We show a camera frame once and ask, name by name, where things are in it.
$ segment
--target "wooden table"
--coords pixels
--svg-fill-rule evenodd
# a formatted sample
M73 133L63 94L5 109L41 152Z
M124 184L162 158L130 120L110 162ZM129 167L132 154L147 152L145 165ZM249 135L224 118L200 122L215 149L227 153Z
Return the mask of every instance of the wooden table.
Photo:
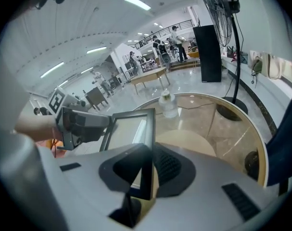
M162 75L165 75L167 82L168 82L168 85L170 85L169 79L166 75L166 67L161 67L161 68L143 73L141 75L138 75L138 76L131 79L131 83L135 86L136 93L138 94L136 84L143 83L144 87L146 87L144 82L159 79L161 86L162 86L162 89L164 90L164 86L163 86L162 80L160 78L160 76L162 76Z

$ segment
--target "glass tabletop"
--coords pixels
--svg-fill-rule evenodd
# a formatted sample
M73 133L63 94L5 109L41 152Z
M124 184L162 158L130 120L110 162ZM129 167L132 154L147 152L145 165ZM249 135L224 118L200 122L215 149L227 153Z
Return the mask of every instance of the glass tabletop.
M245 174L245 157L250 152L258 151L258 183L266 186L265 145L257 128L245 113L224 99L210 95L180 93L175 96L178 115L174 118L163 115L158 98L135 109L155 108L156 142L216 156ZM224 118L217 111L219 106L231 110L239 121Z

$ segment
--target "black speaker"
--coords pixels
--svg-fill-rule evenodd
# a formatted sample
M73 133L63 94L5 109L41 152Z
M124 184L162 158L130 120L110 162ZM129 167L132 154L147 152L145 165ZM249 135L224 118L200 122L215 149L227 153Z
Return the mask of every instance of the black speaker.
M193 28L199 51L202 82L221 82L221 51L213 25Z

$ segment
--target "black vent grille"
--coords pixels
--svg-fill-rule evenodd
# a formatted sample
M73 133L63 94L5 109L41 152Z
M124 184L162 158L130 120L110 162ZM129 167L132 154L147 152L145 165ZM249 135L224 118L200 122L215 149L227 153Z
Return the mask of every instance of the black vent grille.
M259 213L260 210L258 207L248 198L248 196L238 187L237 184L228 184L222 186L222 189L239 211L244 221L249 220Z
M180 161L159 146L153 151L153 163L157 170L160 186L175 178L181 170Z

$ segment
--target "desk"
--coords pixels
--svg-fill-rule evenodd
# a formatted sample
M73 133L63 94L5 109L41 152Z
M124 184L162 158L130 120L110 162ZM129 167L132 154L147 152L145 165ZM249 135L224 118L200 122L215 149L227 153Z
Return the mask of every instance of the desk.
M168 79L168 77L166 75L166 67L161 67L161 68L158 68L158 69L151 70L149 72L143 73L141 75L138 75L138 76L132 78L131 82L135 86L135 90L136 90L137 94L138 94L138 92L137 92L136 84L143 83L144 87L146 87L144 82L155 80L155 79L159 79L160 80L162 89L164 90L164 86L163 86L162 80L160 78L160 76L162 76L162 75L165 75L165 77L167 79L167 82L168 82L168 85L170 85L169 79Z
M91 91L87 92L87 94L85 94L85 98L94 109L97 108L98 110L100 110L98 104L101 103L103 105L103 101L108 104L98 87L95 87Z

